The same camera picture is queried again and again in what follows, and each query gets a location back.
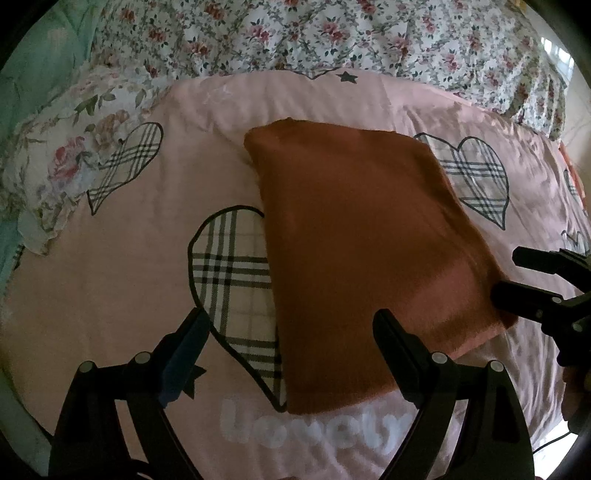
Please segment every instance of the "folded towel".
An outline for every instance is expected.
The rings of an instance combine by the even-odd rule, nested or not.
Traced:
[[[503,278],[429,147],[395,132],[281,120],[244,145],[260,177],[288,410],[395,388],[372,336],[389,308],[457,358],[512,325]]]

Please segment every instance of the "rose print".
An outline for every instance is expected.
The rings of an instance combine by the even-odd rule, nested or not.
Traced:
[[[127,23],[133,23],[135,20],[135,14],[133,10],[129,8],[122,8],[121,15],[119,16],[121,20],[125,20]]]
[[[145,67],[152,78],[156,78],[158,76],[158,70],[156,69],[156,67],[153,67],[150,64],[146,64]]]
[[[264,30],[262,25],[253,25],[251,27],[251,35],[255,38],[258,38],[263,43],[267,43],[270,37],[269,32]]]
[[[493,72],[486,72],[485,77],[493,87],[499,86],[499,80],[497,80],[497,78],[495,77],[495,74]]]
[[[84,137],[69,138],[54,153],[49,165],[49,179],[55,186],[62,189],[80,170],[80,154],[86,151],[84,140]]]
[[[338,30],[339,26],[335,22],[324,22],[322,32],[327,34],[332,43],[338,43],[346,38],[345,34]]]
[[[375,13],[375,5],[371,0],[357,0],[357,3],[361,5],[364,14],[372,15]]]
[[[478,38],[476,35],[474,35],[474,33],[468,37],[468,41],[470,42],[470,49],[471,50],[479,51],[482,48],[482,43],[480,43],[480,38]]]
[[[148,32],[148,38],[160,43],[166,40],[166,33],[164,33],[160,28],[151,28]]]
[[[211,15],[214,20],[222,20],[224,17],[224,10],[218,4],[209,4],[205,7],[205,13]]]
[[[447,66],[448,71],[455,72],[457,70],[456,56],[453,53],[445,55],[443,63]]]
[[[97,150],[109,148],[113,143],[113,135],[119,126],[129,119],[129,113],[125,110],[118,110],[104,117],[95,126],[94,143]]]
[[[434,33],[436,28],[435,28],[435,24],[433,23],[433,19],[431,17],[423,17],[423,24],[425,25],[425,29],[429,32],[429,33]]]

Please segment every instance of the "pillow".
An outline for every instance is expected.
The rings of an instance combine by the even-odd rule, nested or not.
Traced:
[[[0,215],[18,216],[28,249],[47,252],[99,164],[150,114],[160,91],[144,67],[85,64],[70,89],[17,126],[0,158]]]

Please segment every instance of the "pink bedsheet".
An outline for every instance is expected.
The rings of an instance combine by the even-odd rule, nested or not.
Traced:
[[[185,318],[194,306],[188,245],[199,227],[226,207],[261,208],[242,146],[246,131],[288,116],[423,134],[505,273],[565,297],[575,294],[561,279],[519,270],[511,261],[518,245],[589,248],[588,220],[548,139],[435,88],[369,72],[179,82],[150,118],[161,125],[161,141],[157,128],[141,131],[159,149],[151,147],[143,163],[118,172],[121,188],[107,196],[109,190],[95,185],[92,210],[80,203],[49,256],[25,253],[9,287],[3,366],[47,430],[55,428],[81,362],[128,362]],[[107,177],[105,171],[102,186],[109,187]],[[560,419],[556,354],[538,325],[520,320],[459,362],[496,358],[506,365],[535,443]],[[378,478],[416,412],[396,391],[313,417],[279,413],[213,336],[197,364],[207,372],[194,383],[194,399],[183,394],[166,412],[207,480]],[[130,450],[140,458],[121,410]],[[457,406],[431,477],[450,460],[464,410],[465,404]]]

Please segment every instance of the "bedding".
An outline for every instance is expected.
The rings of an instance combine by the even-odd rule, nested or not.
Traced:
[[[2,364],[47,430],[54,430],[82,361],[129,361],[176,330],[199,300],[212,335],[186,394],[166,412],[204,478],[380,476],[416,412],[400,392],[323,414],[281,409],[264,208],[242,144],[251,128],[286,117],[418,138],[439,160],[503,272],[575,295],[562,279],[511,261],[518,245],[589,249],[588,221],[547,138],[451,93],[363,70],[177,82],[105,164],[51,255],[25,251],[15,271]],[[467,139],[478,148],[467,148]],[[521,319],[458,362],[505,364],[536,445],[560,419],[556,355],[539,326]],[[450,460],[465,408],[457,405],[431,478]],[[129,415],[121,413],[130,450],[141,458]]]
[[[109,0],[93,61],[172,79],[373,70],[438,86],[552,139],[564,82],[510,0]]]
[[[85,63],[76,76],[62,95],[19,124],[0,155],[3,215],[18,218],[22,243],[37,254],[47,252],[99,165],[160,96],[158,81],[143,67]]]

